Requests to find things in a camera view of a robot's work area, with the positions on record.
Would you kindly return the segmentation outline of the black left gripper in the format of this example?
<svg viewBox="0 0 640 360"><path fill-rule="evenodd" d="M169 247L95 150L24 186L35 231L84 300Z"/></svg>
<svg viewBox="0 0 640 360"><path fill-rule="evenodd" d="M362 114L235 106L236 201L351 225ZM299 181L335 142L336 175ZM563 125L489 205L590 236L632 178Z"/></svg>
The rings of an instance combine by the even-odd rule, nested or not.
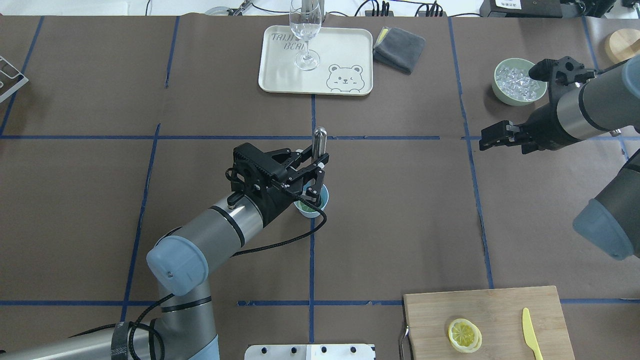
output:
<svg viewBox="0 0 640 360"><path fill-rule="evenodd" d="M233 149L232 157L233 164L226 174L231 191L247 196L256 205L263 227L296 201L304 201L308 207L321 205L323 167L329 163L329 153L314 161L313 146L263 152L246 142ZM311 164L301 167L310 159Z"/></svg>

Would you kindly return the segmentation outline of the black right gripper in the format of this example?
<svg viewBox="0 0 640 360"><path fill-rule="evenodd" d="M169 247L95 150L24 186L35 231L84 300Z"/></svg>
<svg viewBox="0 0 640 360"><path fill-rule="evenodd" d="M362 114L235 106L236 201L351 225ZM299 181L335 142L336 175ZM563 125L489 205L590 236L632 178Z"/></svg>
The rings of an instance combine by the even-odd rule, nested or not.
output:
<svg viewBox="0 0 640 360"><path fill-rule="evenodd" d="M585 141L597 134L597 128L586 112L583 85L597 75L594 68L577 62L570 56L543 59L528 74L534 80L547 83L548 104L537 108L520 126L502 120L481 130L478 149L519 145L522 132L522 154L560 150Z"/></svg>

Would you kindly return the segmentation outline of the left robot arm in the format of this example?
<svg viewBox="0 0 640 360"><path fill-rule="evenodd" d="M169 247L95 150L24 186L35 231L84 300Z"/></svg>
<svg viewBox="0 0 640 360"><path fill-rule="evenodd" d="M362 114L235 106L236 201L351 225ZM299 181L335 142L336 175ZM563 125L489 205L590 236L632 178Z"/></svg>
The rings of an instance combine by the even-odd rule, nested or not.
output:
<svg viewBox="0 0 640 360"><path fill-rule="evenodd" d="M323 142L304 150L263 152L251 143L233 150L225 172L231 193L189 223L157 240L147 253L159 299L133 321L102 325L3 360L217 360L220 357L209 276L234 256L279 248L310 237L246 249L284 210L300 202L322 216L329 153Z"/></svg>

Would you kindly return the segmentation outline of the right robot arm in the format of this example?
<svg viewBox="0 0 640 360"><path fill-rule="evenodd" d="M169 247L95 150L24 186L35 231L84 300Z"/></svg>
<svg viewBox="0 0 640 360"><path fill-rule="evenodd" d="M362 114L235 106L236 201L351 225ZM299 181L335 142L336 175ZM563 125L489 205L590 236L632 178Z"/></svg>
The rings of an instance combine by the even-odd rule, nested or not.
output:
<svg viewBox="0 0 640 360"><path fill-rule="evenodd" d="M613 170L608 183L573 219L574 232L610 258L639 257L639 152L628 153L615 130L639 130L639 57L604 69L570 56L543 59L528 71L547 84L547 103L521 123L498 121L480 133L478 148L518 147L522 154L586 150L580 159Z"/></svg>

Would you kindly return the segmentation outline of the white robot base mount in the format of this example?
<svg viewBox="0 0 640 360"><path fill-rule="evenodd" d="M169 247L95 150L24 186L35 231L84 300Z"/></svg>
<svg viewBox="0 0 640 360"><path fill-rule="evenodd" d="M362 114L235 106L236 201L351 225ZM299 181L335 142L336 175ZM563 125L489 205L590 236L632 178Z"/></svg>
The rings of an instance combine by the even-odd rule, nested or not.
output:
<svg viewBox="0 0 640 360"><path fill-rule="evenodd" d="M256 344L249 346L245 360L375 360L373 344Z"/></svg>

